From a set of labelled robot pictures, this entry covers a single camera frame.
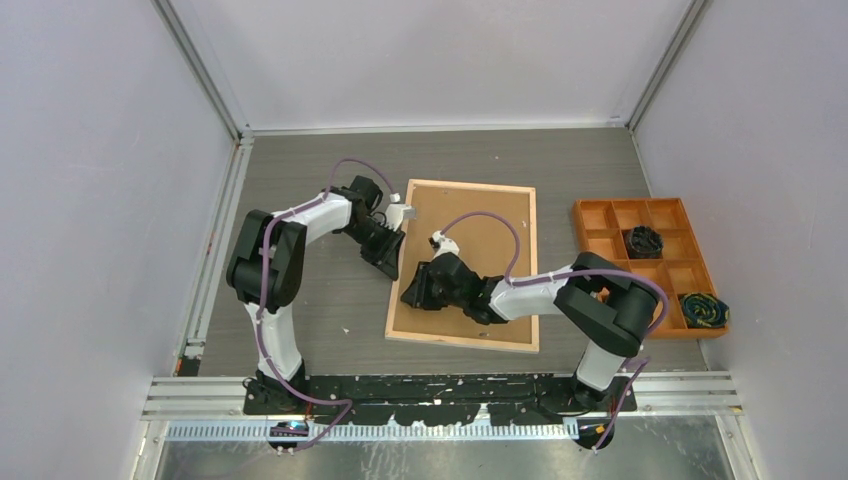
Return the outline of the brown fibreboard backing board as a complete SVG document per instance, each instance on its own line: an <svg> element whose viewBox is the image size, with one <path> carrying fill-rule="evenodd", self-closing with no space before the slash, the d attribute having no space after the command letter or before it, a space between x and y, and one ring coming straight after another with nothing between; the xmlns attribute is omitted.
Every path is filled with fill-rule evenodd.
<svg viewBox="0 0 848 480"><path fill-rule="evenodd" d="M481 325L455 307L439 311L414 309L401 301L418 263L433 256L429 238L455 218L473 211L499 215L510 225L474 216L451 227L447 237L459 246L459 256L479 276L505 273L514 255L516 230L520 255L511 274L538 272L536 190L532 187L412 179L406 202L416 217L404 223L406 238L399 254L399 280L391 289L385 337L391 340L450 345L508 352L539 352L539 318L525 316L507 324Z"/></svg>

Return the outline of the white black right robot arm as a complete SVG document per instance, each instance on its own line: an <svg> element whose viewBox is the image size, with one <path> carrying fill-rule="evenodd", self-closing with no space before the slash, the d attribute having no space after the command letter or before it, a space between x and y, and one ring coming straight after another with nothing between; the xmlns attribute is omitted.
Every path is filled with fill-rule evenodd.
<svg viewBox="0 0 848 480"><path fill-rule="evenodd" d="M558 270L517 278L480 276L457 254L440 254L418 265L401 300L425 311L455 307L481 325L564 316L588 339L570 392L589 411L610 398L619 369L637 356L669 310L668 296L656 282L592 252Z"/></svg>

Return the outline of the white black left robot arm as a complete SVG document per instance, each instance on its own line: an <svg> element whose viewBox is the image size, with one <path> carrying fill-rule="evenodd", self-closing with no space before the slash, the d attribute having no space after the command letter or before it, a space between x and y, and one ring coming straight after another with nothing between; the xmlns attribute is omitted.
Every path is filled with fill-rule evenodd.
<svg viewBox="0 0 848 480"><path fill-rule="evenodd" d="M300 290L307 247L330 234L357 243L361 258L391 280L399 277L403 223L412 206L396 193L385 210L377 184L357 176L348 186L331 186L295 207L268 213L250 211L239 232L226 272L227 284L251 318L259 360L244 382L246 404L284 414L307 401L305 363L296 345L293 305Z"/></svg>

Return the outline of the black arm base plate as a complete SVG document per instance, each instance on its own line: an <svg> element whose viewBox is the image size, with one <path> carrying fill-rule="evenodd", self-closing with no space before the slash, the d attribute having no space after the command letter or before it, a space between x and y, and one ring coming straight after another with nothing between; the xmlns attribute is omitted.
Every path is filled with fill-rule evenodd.
<svg viewBox="0 0 848 480"><path fill-rule="evenodd" d="M295 415L328 425L383 426L396 422L428 427L469 425L488 414L495 426L549 425L568 416L634 412L627 378L613 380L603 399L586 406L574 382L554 374L360 375L297 379L293 395L261 372L243 379L247 415Z"/></svg>

